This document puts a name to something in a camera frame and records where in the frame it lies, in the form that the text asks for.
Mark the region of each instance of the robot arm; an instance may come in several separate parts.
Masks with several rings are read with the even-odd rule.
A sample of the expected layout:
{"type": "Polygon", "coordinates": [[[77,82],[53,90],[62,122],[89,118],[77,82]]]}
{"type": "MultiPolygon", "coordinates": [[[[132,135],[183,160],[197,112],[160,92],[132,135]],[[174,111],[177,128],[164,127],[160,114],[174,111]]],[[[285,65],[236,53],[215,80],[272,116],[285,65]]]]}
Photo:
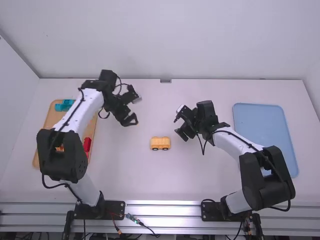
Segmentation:
{"type": "Polygon", "coordinates": [[[42,183],[46,188],[45,175],[65,185],[82,204],[95,207],[103,195],[92,183],[88,174],[88,159],[81,139],[87,124],[103,107],[111,112],[124,127],[137,125],[135,113],[127,104],[139,99],[132,85],[123,95],[113,94],[118,76],[110,70],[102,70],[98,80],[86,80],[75,103],[52,129],[41,129],[36,137],[42,183]],[[63,151],[56,147],[63,145],[63,151]]]}
{"type": "Polygon", "coordinates": [[[175,132],[184,140],[202,135],[206,142],[226,151],[239,162],[242,189],[224,196],[220,210],[226,219],[251,210],[261,210],[296,195],[285,159],[276,146],[263,147],[236,133],[229,124],[219,122],[212,101],[198,102],[191,110],[182,105],[174,120],[184,123],[175,132]],[[271,170],[263,176],[261,168],[271,170]]]}

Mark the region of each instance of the wooden cutting board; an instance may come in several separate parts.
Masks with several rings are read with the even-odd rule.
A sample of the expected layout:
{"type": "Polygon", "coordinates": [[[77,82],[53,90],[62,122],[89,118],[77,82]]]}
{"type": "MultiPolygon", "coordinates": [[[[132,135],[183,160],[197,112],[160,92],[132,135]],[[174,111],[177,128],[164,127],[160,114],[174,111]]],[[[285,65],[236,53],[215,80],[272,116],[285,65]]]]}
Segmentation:
{"type": "MultiPolygon", "coordinates": [[[[59,122],[64,115],[67,113],[66,111],[56,111],[55,110],[55,104],[62,104],[63,99],[57,99],[51,102],[48,113],[46,115],[46,119],[43,125],[44,129],[51,129],[57,122],[59,122]]],[[[82,143],[84,142],[85,138],[91,138],[91,148],[88,154],[88,164],[90,163],[90,156],[91,156],[91,149],[94,142],[94,136],[95,136],[95,129],[96,129],[96,123],[97,123],[98,113],[95,113],[89,124],[86,126],[86,129],[84,131],[83,137],[82,137],[82,143]]],[[[35,150],[32,165],[35,168],[40,168],[39,166],[39,157],[38,157],[38,150],[35,150]]]]}

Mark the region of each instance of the light blue mat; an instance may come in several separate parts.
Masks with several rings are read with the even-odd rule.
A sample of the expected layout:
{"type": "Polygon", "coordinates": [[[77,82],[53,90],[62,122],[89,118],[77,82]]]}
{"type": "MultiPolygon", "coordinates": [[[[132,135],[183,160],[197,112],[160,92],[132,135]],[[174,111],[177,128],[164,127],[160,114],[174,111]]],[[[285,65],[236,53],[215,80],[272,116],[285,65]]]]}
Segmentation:
{"type": "MultiPolygon", "coordinates": [[[[298,173],[298,165],[291,142],[284,110],[277,105],[236,103],[233,106],[234,128],[246,139],[263,145],[281,149],[292,178],[298,173]]],[[[263,170],[263,175],[271,171],[263,170]]]]}

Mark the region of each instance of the yellow toy car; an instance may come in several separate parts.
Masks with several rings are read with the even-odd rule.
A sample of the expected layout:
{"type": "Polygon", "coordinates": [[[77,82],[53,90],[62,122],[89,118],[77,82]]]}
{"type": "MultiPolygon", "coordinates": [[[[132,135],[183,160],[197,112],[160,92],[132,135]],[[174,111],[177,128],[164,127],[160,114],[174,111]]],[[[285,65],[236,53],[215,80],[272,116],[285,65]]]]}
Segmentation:
{"type": "Polygon", "coordinates": [[[153,138],[151,138],[150,148],[154,151],[157,151],[159,149],[166,151],[166,150],[169,150],[170,147],[171,147],[171,141],[170,141],[170,138],[167,136],[163,136],[163,137],[154,136],[153,138]]]}

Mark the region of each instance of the white wall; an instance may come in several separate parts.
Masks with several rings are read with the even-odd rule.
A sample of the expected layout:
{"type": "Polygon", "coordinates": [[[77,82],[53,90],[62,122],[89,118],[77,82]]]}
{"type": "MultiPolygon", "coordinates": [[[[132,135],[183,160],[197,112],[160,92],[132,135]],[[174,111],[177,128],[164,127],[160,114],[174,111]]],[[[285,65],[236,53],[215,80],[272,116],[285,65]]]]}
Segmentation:
{"type": "Polygon", "coordinates": [[[39,78],[2,36],[0,36],[0,81],[1,178],[39,82],[39,78]]]}
{"type": "Polygon", "coordinates": [[[309,68],[303,82],[315,112],[320,119],[320,61],[309,68]]]}
{"type": "Polygon", "coordinates": [[[302,78],[318,0],[0,1],[0,29],[43,78],[302,78]]]}

